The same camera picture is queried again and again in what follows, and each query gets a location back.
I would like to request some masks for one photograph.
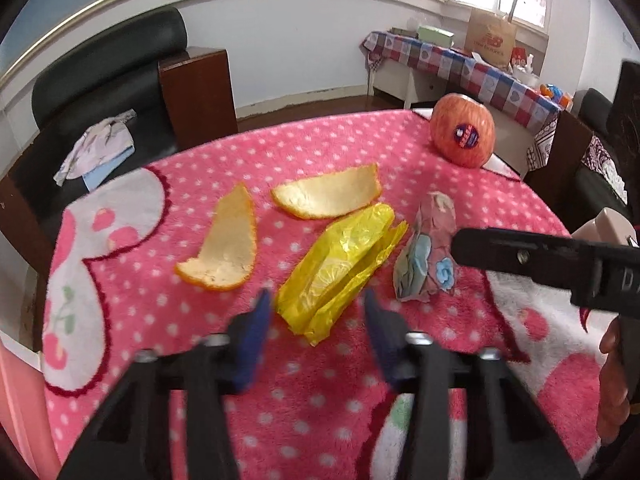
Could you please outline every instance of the green tissue box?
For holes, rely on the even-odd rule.
[[[418,39],[442,48],[451,48],[453,46],[453,32],[437,27],[421,25],[418,27]]]

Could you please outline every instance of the baseboard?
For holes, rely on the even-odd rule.
[[[316,101],[328,101],[330,99],[340,99],[343,97],[356,97],[367,94],[367,85],[343,86],[340,88],[329,88],[327,90],[317,90],[315,92],[304,92],[302,94],[286,95],[276,99],[261,101],[252,105],[236,108],[236,118],[244,119],[253,115],[268,114],[286,108],[287,106],[301,105]]]

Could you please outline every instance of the purple round sticker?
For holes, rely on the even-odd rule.
[[[453,135],[460,148],[474,148],[480,139],[478,130],[472,124],[459,124],[456,126]]]

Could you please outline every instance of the crumpled candy wrapper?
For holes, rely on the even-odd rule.
[[[391,228],[394,210],[375,204],[329,225],[276,295],[276,310],[294,334],[312,346],[329,331],[408,225]]]
[[[453,294],[457,265],[450,254],[456,233],[453,200],[440,192],[429,193],[415,216],[414,232],[394,266],[394,288],[400,301],[429,301],[443,290]]]

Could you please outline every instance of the orange peel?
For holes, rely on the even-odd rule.
[[[231,290],[249,279],[256,253],[254,203],[244,184],[237,184],[218,201],[198,256],[177,264],[175,273],[207,290]]]
[[[336,218],[369,205],[382,193],[378,165],[302,178],[271,189],[273,201],[298,218]]]

